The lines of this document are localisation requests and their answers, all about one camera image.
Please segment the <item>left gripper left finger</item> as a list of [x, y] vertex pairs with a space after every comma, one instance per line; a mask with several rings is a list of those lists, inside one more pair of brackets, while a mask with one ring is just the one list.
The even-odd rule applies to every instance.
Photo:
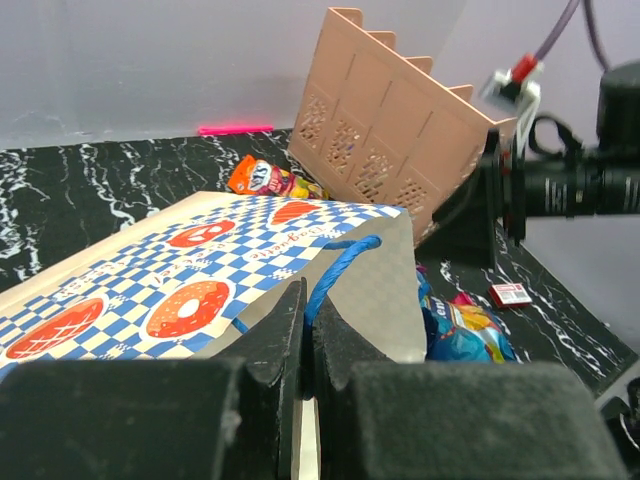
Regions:
[[5, 479], [295, 479], [304, 280], [209, 359], [25, 363], [1, 383]]

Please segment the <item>orange Fox's fruits candy bag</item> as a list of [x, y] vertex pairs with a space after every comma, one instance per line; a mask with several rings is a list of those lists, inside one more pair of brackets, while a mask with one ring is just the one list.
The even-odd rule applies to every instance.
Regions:
[[329, 194], [316, 183], [246, 155], [232, 172], [227, 186], [240, 195], [278, 196], [328, 200]]

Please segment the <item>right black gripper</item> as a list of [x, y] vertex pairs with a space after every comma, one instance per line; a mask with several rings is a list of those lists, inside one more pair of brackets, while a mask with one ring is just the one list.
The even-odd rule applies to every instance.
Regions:
[[[552, 152], [538, 143], [540, 122], [556, 127], [560, 150]], [[514, 243], [525, 239], [529, 218], [639, 213], [637, 142], [588, 148], [567, 124], [548, 114], [534, 118], [527, 142], [538, 158], [513, 156], [503, 177], [502, 225]], [[478, 268], [495, 266], [499, 153], [500, 135], [491, 129], [473, 172], [432, 215], [434, 259]]]

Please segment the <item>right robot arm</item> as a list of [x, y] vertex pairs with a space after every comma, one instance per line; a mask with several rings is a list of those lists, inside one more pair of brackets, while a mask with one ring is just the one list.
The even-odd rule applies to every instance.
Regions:
[[481, 268], [496, 263], [498, 228], [514, 244], [537, 217], [636, 215], [639, 212], [639, 65], [604, 73], [596, 131], [589, 148], [550, 114], [538, 111], [533, 68], [496, 72], [488, 96], [517, 115], [508, 140], [488, 131], [471, 175], [433, 213], [433, 229], [419, 250], [437, 260]]

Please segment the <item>blue snack bag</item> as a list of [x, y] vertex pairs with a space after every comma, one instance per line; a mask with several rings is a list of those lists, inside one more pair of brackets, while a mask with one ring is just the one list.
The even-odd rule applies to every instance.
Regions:
[[458, 306], [431, 294], [426, 269], [416, 266], [426, 335], [426, 361], [516, 362], [517, 356], [495, 315], [480, 306]]

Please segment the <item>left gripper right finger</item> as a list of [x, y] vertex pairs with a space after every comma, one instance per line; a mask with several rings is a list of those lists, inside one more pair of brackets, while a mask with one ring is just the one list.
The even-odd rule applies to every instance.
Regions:
[[591, 392], [556, 363], [396, 363], [330, 300], [312, 327], [324, 479], [624, 479]]

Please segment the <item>blue checkered paper bag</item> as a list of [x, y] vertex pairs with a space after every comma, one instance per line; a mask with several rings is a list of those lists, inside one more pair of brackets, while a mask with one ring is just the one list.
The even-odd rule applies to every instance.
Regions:
[[197, 193], [1, 295], [1, 383], [54, 360], [209, 359], [294, 281], [392, 361], [426, 341], [407, 212]]

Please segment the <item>pink REAL chips bag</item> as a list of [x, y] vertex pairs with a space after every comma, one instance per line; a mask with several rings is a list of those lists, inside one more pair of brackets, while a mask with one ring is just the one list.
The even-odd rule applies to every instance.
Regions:
[[451, 303], [458, 306], [475, 306], [476, 305], [474, 299], [466, 292], [458, 293], [451, 300]]

